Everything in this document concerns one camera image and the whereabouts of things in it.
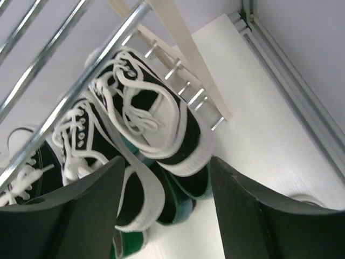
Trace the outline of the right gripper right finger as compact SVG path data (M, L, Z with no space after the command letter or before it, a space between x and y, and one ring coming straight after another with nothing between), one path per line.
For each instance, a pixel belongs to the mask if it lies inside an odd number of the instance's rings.
M344 258L344 211L286 197L216 156L210 173L226 258Z

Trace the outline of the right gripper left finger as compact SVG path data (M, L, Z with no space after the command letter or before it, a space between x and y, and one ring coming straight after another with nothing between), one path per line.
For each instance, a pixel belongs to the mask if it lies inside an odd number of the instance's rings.
M23 205L1 208L1 258L109 258L125 162Z

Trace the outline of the green loafer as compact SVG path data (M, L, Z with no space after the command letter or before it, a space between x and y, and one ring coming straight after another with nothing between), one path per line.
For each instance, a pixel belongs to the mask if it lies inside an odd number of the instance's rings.
M121 138L129 150L156 175L164 188L164 208L157 222L163 226L171 226L187 220L196 206L196 201L180 189L168 171L154 160L144 157L123 135Z
M180 177L165 170L154 160L144 158L143 163L151 169L157 169L160 173L165 173L187 196L195 200L204 200L212 196L212 184L210 175L210 164L204 166L200 171L192 176Z

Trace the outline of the black white sneaker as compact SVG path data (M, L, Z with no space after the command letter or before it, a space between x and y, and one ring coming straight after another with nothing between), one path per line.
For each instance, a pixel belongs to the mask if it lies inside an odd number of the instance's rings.
M80 95L55 125L51 139L61 150L65 185L90 175L116 156L124 158L116 229L145 231L160 217L165 203L161 182L126 146L91 93Z
M120 48L89 90L115 128L167 171L187 177L211 160L210 126L136 50Z

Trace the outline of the black canvas sneaker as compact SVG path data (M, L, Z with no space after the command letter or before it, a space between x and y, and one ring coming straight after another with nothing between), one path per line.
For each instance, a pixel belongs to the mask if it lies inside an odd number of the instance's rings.
M24 204L31 199L50 193L63 186L62 152L49 134L40 147L1 193L1 206Z

